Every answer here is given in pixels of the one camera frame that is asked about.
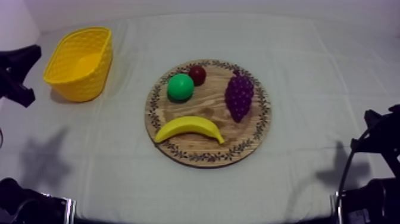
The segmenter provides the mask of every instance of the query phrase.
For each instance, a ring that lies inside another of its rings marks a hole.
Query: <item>plastic fruit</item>
[[[238,70],[233,73],[235,76],[229,80],[225,91],[225,103],[233,120],[239,123],[250,110],[254,85],[249,77],[241,76]]]
[[[189,70],[189,76],[193,79],[195,86],[200,86],[205,81],[206,72],[201,66],[193,66]]]
[[[195,85],[186,74],[176,74],[168,82],[168,94],[172,99],[184,100],[192,96]]]
[[[178,117],[166,123],[158,131],[155,142],[162,142],[181,133],[200,133],[216,138],[220,144],[224,143],[217,125],[206,118],[196,116]]]

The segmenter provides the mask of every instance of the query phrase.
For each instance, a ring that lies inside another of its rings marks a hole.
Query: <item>grape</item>
[[[225,91],[225,103],[233,120],[239,123],[249,113],[254,85],[249,77],[241,76],[239,70],[233,73]]]

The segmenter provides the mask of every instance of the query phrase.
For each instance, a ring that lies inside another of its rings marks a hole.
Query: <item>round wooden tray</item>
[[[205,83],[195,87],[193,96],[185,103],[171,102],[167,97],[169,79],[177,73],[188,73],[194,65],[202,66],[207,72]],[[234,76],[234,70],[249,76],[254,84],[251,109],[240,123],[233,121],[224,99],[225,89]],[[242,160],[260,145],[270,126],[271,104],[261,83],[245,69],[220,60],[195,60],[169,70],[149,93],[145,125],[153,142],[164,124],[181,116],[210,119],[220,129],[225,143],[219,145],[215,139],[187,133],[155,144],[156,147],[166,156],[185,165],[221,167]]]

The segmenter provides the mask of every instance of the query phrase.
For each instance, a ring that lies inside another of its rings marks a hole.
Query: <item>toy banana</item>
[[[200,133],[212,138],[216,138],[220,144],[224,143],[221,133],[212,121],[203,117],[186,116],[178,117],[166,123],[160,131],[158,131],[155,142],[162,142],[174,135],[181,133]]]

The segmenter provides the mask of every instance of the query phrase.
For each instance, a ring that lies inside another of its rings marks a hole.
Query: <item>white tablecloth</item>
[[[276,223],[330,214],[351,138],[363,113],[399,102],[400,41],[374,30],[271,15],[183,14],[89,24],[113,33],[104,93],[63,101],[42,80],[58,41],[25,85],[28,108],[5,101],[0,178],[73,198],[77,214],[135,223]],[[185,61],[216,58],[249,70],[272,103],[266,140],[220,169],[182,166],[152,144],[144,105],[154,82]],[[348,188],[391,176],[379,155],[356,155]]]

